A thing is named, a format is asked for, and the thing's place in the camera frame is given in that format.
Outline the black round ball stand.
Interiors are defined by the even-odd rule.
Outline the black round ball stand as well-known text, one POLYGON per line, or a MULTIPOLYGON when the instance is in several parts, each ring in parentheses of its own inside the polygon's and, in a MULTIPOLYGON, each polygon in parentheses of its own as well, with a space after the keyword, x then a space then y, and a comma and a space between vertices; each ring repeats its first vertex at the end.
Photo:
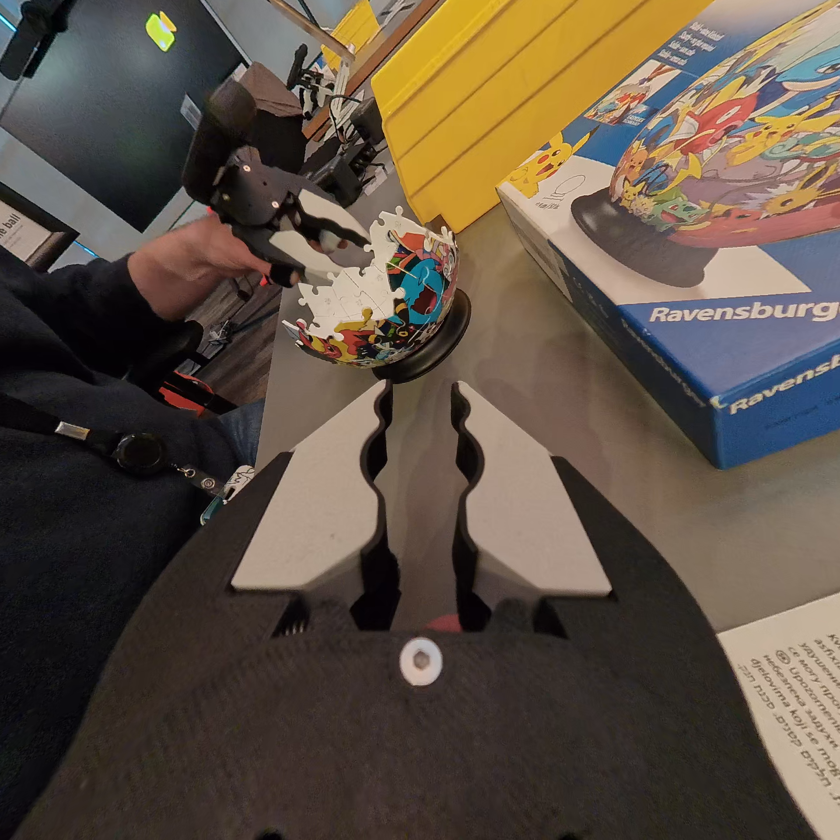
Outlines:
POLYGON ((455 291, 446 317, 439 329, 418 350, 407 357, 373 369, 373 376, 393 384, 413 382, 433 371, 458 347, 466 334, 471 318, 471 301, 460 288, 455 291))

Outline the blue puzzle box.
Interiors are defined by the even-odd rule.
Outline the blue puzzle box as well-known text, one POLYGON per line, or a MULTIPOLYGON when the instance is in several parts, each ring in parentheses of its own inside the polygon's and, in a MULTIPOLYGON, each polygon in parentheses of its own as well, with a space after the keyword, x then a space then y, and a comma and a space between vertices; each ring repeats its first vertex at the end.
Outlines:
POLYGON ((838 429, 839 3, 714 2, 497 187, 715 466, 838 429))

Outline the black office chair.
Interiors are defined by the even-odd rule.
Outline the black office chair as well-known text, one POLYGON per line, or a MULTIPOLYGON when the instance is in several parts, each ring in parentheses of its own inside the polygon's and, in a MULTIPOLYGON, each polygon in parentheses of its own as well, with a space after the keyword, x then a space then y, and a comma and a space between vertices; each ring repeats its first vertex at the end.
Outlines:
POLYGON ((198 352, 203 339, 204 327, 200 322, 177 323, 174 332, 147 350, 122 379, 147 393, 157 393, 183 363, 202 365, 207 362, 207 358, 198 352))

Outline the person's left forearm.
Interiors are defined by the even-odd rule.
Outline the person's left forearm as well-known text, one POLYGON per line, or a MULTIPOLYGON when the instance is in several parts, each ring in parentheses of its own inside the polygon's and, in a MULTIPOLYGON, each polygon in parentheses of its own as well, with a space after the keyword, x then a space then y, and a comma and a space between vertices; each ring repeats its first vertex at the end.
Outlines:
POLYGON ((141 296, 128 257, 40 273, 2 252, 3 378, 119 379, 178 329, 179 322, 164 320, 141 296))

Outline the brown wooden table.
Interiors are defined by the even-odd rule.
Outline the brown wooden table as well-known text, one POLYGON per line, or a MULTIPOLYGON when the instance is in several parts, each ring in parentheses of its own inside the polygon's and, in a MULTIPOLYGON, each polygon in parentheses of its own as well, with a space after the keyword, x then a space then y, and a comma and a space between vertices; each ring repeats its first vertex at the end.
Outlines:
POLYGON ((350 78, 344 90, 345 95, 352 96, 367 83, 378 69, 411 37, 428 16, 430 16, 441 1, 417 2, 413 8, 396 15, 384 26, 370 43, 365 45, 357 54, 350 69, 350 78))

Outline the person's dark clothed torso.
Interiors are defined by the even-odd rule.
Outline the person's dark clothed torso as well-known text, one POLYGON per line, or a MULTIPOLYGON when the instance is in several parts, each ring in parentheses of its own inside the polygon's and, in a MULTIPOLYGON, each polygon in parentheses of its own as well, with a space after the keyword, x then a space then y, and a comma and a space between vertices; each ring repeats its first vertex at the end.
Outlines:
POLYGON ((2 426, 2 838, 45 789, 126 623, 237 465, 216 419, 135 385, 2 377, 49 427, 2 426))

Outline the yellow plastic bin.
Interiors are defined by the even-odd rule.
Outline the yellow plastic bin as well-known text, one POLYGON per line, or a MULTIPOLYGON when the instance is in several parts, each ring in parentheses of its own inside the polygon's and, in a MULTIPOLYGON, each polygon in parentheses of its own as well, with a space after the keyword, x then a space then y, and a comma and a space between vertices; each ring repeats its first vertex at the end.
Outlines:
POLYGON ((475 222, 530 153, 709 4, 443 2, 371 79, 417 220, 475 222))

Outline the black framed white sign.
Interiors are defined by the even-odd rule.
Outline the black framed white sign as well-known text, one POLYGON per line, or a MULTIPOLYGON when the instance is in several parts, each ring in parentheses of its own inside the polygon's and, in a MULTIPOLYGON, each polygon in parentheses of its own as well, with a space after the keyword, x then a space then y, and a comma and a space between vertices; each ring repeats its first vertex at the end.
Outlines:
POLYGON ((27 266, 49 270, 77 237, 76 229, 1 184, 1 246, 27 266))

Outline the white printed instruction sheet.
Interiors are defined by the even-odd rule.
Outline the white printed instruction sheet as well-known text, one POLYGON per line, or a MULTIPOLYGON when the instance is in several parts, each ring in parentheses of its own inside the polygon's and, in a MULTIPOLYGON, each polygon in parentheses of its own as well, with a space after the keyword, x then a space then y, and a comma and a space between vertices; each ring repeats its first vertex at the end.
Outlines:
POLYGON ((839 838, 839 594, 720 633, 773 765, 818 838, 839 838))

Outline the person's left hand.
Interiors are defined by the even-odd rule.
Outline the person's left hand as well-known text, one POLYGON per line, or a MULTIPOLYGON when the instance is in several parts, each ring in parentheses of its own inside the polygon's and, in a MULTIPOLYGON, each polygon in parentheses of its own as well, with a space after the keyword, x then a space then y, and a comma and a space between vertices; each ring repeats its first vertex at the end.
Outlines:
POLYGON ((212 212, 143 245, 127 268, 141 297, 169 322, 183 320, 224 281, 271 271, 212 212))

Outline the person's blue jeans leg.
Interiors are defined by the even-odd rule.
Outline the person's blue jeans leg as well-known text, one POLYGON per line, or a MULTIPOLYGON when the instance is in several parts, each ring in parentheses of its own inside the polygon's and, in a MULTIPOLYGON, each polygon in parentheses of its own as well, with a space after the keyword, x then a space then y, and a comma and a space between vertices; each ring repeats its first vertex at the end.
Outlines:
POLYGON ((265 398, 261 398, 217 417, 238 466, 256 467, 265 404, 265 398))

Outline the colourful half-built puzzle ball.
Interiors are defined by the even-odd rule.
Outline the colourful half-built puzzle ball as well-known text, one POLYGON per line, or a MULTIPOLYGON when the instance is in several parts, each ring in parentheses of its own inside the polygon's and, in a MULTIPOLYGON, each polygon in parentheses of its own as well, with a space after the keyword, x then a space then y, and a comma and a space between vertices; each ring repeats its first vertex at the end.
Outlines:
POLYGON ((455 236, 409 219, 398 206, 371 224, 371 263, 346 267, 320 287, 298 285, 310 317, 283 321, 303 352, 332 364, 383 368, 430 348, 455 304, 455 236))

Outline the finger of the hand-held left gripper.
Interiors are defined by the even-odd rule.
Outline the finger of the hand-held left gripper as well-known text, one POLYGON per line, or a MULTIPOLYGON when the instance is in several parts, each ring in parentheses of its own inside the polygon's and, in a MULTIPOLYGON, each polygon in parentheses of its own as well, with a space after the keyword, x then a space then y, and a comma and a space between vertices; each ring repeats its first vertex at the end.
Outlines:
POLYGON ((336 204, 329 195, 300 192, 297 195, 297 212, 300 224, 318 235, 329 234, 339 242, 358 247, 371 244, 369 232, 347 210, 336 204))
POLYGON ((270 262, 284 266, 301 277, 330 277, 343 269, 334 260, 316 250, 299 232, 278 230, 269 236, 270 262))

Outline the black wall screen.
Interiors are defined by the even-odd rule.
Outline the black wall screen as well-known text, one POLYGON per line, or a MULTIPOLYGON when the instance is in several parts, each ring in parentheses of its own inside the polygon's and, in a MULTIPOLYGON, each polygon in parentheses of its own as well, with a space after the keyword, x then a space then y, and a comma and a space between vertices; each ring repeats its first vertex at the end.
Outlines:
POLYGON ((143 232, 182 187, 207 95, 249 63, 205 2, 24 2, 2 129, 143 232))

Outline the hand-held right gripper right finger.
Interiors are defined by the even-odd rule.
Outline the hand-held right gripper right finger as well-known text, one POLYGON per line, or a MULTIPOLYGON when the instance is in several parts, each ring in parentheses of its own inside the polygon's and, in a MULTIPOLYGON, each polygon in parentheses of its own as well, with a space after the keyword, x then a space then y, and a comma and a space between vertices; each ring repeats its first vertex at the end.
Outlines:
POLYGON ((605 597, 602 564, 546 447, 464 381, 451 389, 458 592, 481 601, 605 597))

